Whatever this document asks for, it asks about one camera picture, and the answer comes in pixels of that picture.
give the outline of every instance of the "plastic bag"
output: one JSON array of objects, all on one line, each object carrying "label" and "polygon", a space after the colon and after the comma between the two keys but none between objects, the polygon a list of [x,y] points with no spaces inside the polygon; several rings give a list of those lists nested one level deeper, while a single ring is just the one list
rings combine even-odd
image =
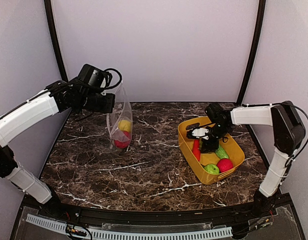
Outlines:
[{"label": "plastic bag", "polygon": [[133,114],[123,84],[115,92],[115,105],[113,112],[106,116],[106,124],[111,139],[110,149],[127,148],[132,140]]}]

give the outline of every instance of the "green vegetable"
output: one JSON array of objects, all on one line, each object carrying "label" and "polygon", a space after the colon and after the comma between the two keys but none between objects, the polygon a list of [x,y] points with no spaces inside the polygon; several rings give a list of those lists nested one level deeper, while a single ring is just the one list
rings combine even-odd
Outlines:
[{"label": "green vegetable", "polygon": [[215,151],[215,153],[219,157],[219,159],[229,159],[230,158],[221,145],[218,145],[218,149]]}]

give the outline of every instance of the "green fruit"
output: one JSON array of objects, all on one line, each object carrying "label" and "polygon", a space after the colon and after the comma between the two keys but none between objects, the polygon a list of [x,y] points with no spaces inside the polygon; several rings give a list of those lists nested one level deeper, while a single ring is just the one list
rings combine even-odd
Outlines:
[{"label": "green fruit", "polygon": [[215,151],[215,154],[219,157],[219,159],[229,159],[229,155],[227,152],[222,148],[221,145],[218,145],[218,149]]},{"label": "green fruit", "polygon": [[215,164],[208,164],[204,167],[204,169],[209,174],[219,174],[220,173],[218,166],[216,166]]}]

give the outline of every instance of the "marble tabletop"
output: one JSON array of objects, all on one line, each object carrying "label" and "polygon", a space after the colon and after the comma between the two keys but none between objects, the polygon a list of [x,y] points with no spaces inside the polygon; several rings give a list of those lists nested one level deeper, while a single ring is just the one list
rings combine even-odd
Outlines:
[{"label": "marble tabletop", "polygon": [[[132,103],[133,133],[122,152],[110,150],[106,114],[71,114],[41,180],[63,203],[111,210],[183,211],[251,202],[266,168],[244,126],[231,134],[245,161],[229,177],[201,184],[178,146],[179,123],[205,116],[208,103]],[[224,108],[233,107],[222,103]]]}]

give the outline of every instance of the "yellow bin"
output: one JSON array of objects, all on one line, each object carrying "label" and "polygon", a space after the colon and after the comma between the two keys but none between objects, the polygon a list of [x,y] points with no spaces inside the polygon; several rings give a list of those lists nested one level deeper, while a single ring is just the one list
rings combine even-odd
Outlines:
[{"label": "yellow bin", "polygon": [[204,170],[203,166],[208,164],[217,164],[220,160],[215,153],[203,153],[200,155],[200,161],[196,159],[194,154],[192,153],[194,140],[188,139],[186,137],[186,127],[189,125],[193,125],[199,123],[199,125],[209,124],[211,121],[207,116],[193,118],[191,120],[187,120],[182,122],[178,125],[178,143],[179,147],[186,158],[188,164],[194,171],[195,175],[198,177],[202,184],[210,185],[220,181],[229,175],[231,175],[238,167],[241,165],[245,159],[244,152],[240,148],[240,146],[236,143],[236,141],[227,134],[226,137],[228,138],[227,142],[223,142],[222,140],[219,141],[219,144],[224,148],[227,152],[229,159],[233,163],[233,168],[222,172],[219,174],[211,174]]}]

